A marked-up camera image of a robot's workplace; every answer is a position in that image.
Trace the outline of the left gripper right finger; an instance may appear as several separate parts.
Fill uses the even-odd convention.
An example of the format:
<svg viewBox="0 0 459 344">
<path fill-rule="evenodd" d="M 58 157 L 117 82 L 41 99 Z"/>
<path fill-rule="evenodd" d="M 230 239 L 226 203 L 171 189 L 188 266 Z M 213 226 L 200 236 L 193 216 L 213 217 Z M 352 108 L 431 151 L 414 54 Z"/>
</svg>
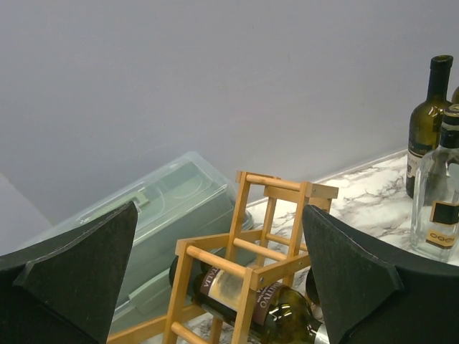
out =
<svg viewBox="0 0 459 344">
<path fill-rule="evenodd" d="M 303 208 L 331 343 L 458 342 L 458 267 L 410 253 Z"/>
</svg>

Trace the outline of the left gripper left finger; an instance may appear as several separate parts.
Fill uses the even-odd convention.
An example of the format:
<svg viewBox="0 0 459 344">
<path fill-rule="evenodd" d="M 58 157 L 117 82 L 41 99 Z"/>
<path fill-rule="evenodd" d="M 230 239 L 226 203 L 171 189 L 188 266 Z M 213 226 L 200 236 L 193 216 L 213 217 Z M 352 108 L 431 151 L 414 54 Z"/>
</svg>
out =
<svg viewBox="0 0 459 344">
<path fill-rule="evenodd" d="M 1 256 L 1 342 L 106 343 L 137 221 L 128 201 Z"/>
</svg>

